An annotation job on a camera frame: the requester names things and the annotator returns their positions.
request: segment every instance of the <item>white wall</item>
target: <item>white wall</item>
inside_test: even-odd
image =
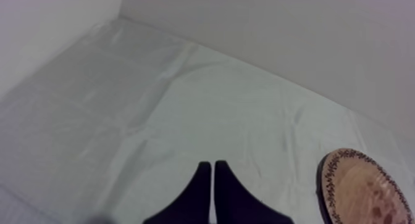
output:
[[[0,96],[118,16],[121,0],[0,0]]]
[[[415,139],[415,0],[124,0],[122,14]]]

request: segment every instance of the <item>wrinkled white fabric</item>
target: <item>wrinkled white fabric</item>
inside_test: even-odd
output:
[[[378,161],[415,209],[409,141],[278,76],[125,20],[5,97],[0,135],[0,195],[12,191],[56,223],[97,212],[141,223],[182,192],[199,161],[219,159],[295,223],[322,223],[317,165],[341,147]]]

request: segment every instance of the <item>decorative pattern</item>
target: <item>decorative pattern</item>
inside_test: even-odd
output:
[[[347,158],[355,158],[361,159],[373,166],[376,166],[379,170],[380,174],[385,177],[386,181],[389,182],[393,188],[395,189],[395,192],[399,196],[399,200],[402,202],[404,208],[407,212],[407,219],[408,224],[414,224],[414,220],[411,215],[411,209],[409,208],[408,202],[406,201],[403,193],[399,189],[396,182],[390,177],[390,175],[379,165],[376,163],[376,161],[369,156],[363,154],[362,152],[353,150],[353,149],[342,149],[337,151],[331,158],[330,162],[327,164],[327,173],[324,175],[324,179],[326,180],[326,189],[327,189],[327,197],[326,200],[329,203],[329,207],[331,209],[330,216],[333,219],[332,221],[336,224],[343,224],[340,216],[338,213],[336,213],[336,200],[335,200],[335,185],[334,185],[334,176],[335,172],[338,168],[338,163],[341,159],[347,159]]]

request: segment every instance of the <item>brown woven item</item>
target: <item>brown woven item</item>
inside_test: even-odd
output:
[[[338,149],[323,158],[317,194],[326,223],[414,224],[395,181],[373,159],[353,149]]]

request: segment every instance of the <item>white sheet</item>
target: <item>white sheet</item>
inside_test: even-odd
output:
[[[409,141],[252,65],[125,20],[11,92],[0,135],[3,190],[58,223],[96,212],[141,223],[179,195],[200,160],[218,159],[295,223],[322,223],[316,168],[340,147],[377,160],[415,209]]]

